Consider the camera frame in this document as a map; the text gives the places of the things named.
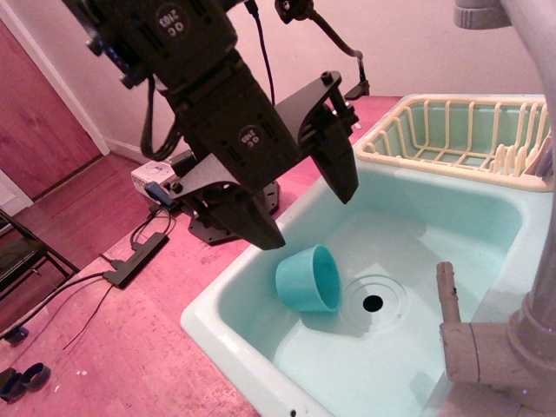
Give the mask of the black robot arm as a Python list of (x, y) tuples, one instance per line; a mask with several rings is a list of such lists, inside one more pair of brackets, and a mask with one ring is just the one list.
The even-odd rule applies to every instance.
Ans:
[(185, 142), (194, 159), (171, 183), (170, 196), (208, 226), (258, 248), (284, 245), (261, 193), (311, 158), (341, 202), (358, 186), (349, 137), (357, 117), (344, 100), (341, 75), (327, 71), (272, 104), (236, 50), (230, 1), (69, 1), (89, 35), (89, 49), (107, 56), (122, 83), (147, 83), (175, 120), (159, 149), (146, 116), (141, 150), (161, 161)]

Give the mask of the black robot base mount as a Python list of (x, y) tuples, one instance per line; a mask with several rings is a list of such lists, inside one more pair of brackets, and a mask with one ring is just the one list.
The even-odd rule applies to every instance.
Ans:
[(241, 238), (210, 220), (207, 204), (210, 189), (234, 184), (258, 197), (271, 216), (279, 208), (278, 182), (272, 181), (257, 192), (248, 191), (212, 154), (198, 162), (193, 153), (186, 150), (173, 157), (170, 166), (176, 174), (176, 179), (169, 185), (170, 197), (190, 215), (189, 232), (211, 246)]

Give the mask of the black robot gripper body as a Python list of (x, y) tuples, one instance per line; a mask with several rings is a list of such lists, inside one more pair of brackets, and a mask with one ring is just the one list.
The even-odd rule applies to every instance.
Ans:
[(214, 155), (252, 192), (310, 157), (299, 135), (319, 105), (343, 112), (339, 72), (323, 72), (274, 106), (234, 50), (215, 60), (165, 53), (154, 79), (175, 114), (169, 143), (184, 138), (198, 162)]

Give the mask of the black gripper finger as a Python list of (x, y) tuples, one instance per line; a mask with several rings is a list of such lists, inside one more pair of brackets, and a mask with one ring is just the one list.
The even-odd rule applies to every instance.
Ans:
[(262, 250), (281, 248), (285, 240), (272, 216), (255, 195), (227, 184), (207, 192), (210, 220), (219, 228)]
[(303, 155), (313, 159), (328, 186), (344, 204), (352, 199), (359, 185), (349, 141), (352, 127), (358, 121), (351, 105), (339, 112), (323, 103), (309, 115), (299, 135)]

